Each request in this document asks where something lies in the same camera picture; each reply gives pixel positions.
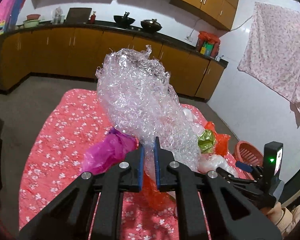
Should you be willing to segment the person right hand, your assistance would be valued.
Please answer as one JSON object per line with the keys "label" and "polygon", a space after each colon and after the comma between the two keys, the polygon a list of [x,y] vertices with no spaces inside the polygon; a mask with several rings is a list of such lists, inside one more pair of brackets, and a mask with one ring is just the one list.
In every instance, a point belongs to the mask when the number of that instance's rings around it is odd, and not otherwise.
{"label": "person right hand", "polygon": [[289,211],[277,202],[273,208],[263,207],[260,211],[277,226],[283,238],[286,238],[300,223],[300,205]]}

